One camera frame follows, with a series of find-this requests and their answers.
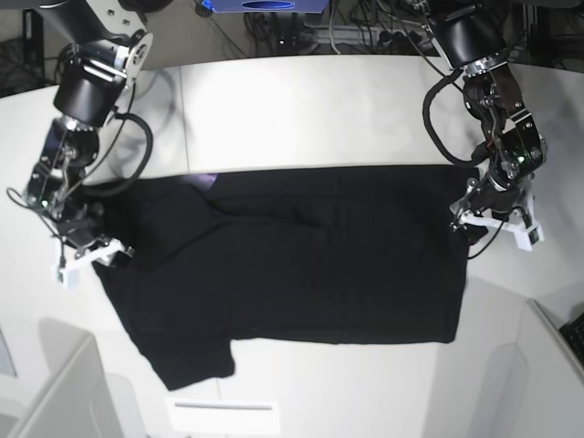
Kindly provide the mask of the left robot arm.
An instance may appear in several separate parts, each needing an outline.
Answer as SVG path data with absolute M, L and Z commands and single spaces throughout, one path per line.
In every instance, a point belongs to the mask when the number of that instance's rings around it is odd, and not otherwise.
M 468 233 L 471 242 L 490 229 L 506 231 L 519 249 L 530 251 L 544 239 L 531 182 L 546 161 L 547 144 L 506 60 L 502 31 L 478 3 L 414 1 L 412 7 L 423 14 L 424 29 L 450 69 L 424 97 L 424 127 L 449 163 L 466 169 L 487 165 L 485 174 L 470 180 L 465 195 L 452 205 L 452 227 Z M 448 151 L 431 116 L 434 98 L 458 80 L 464 105 L 485 136 L 468 160 Z

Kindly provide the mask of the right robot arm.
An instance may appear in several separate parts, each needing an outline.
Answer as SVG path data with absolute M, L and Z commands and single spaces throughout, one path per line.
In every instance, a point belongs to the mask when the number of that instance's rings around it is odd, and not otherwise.
M 54 98 L 53 119 L 44 147 L 23 193 L 27 210 L 48 221 L 62 248 L 75 261 L 58 262 L 58 273 L 80 264 L 118 266 L 132 248 L 108 235 L 99 194 L 84 182 L 98 167 L 99 132 L 109 120 L 145 124 L 121 113 L 117 103 L 134 86 L 151 49 L 142 1 L 23 1 L 47 19 L 72 47 Z

